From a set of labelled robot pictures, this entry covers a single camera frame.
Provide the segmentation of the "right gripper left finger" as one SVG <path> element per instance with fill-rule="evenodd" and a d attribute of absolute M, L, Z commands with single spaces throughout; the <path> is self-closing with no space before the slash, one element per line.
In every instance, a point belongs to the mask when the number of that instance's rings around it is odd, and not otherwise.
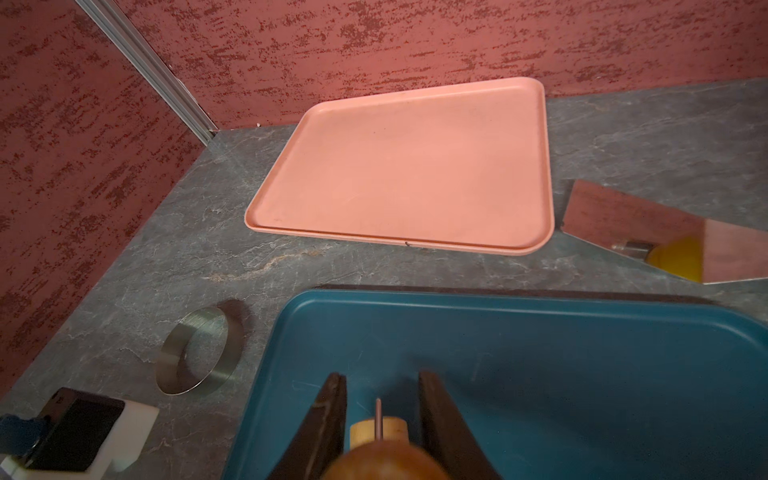
<path fill-rule="evenodd" d="M 328 375 L 268 479 L 321 479 L 345 447 L 347 379 Z"/>

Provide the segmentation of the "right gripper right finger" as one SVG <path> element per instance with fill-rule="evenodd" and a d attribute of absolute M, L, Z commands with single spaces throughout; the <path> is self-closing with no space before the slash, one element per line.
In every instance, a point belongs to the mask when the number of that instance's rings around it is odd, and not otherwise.
<path fill-rule="evenodd" d="M 451 479 L 496 479 L 492 466 L 440 377 L 418 375 L 422 445 Z"/>

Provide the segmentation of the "wooden rolling pin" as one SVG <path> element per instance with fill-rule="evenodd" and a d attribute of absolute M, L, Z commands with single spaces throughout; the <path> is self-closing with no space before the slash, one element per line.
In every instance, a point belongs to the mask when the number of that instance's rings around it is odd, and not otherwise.
<path fill-rule="evenodd" d="M 331 463 L 322 479 L 449 479 L 432 456 L 410 442 L 403 419 L 383 415 L 380 398 L 373 413 L 350 427 L 349 450 Z"/>

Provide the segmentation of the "teal tray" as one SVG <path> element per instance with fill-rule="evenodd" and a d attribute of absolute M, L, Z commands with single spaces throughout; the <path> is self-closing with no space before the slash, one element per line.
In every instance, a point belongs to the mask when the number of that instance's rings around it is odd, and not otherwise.
<path fill-rule="evenodd" d="M 763 479 L 767 329 L 707 304 L 316 289 L 276 319 L 224 477 L 264 479 L 331 373 L 421 436 L 436 373 L 506 479 Z"/>

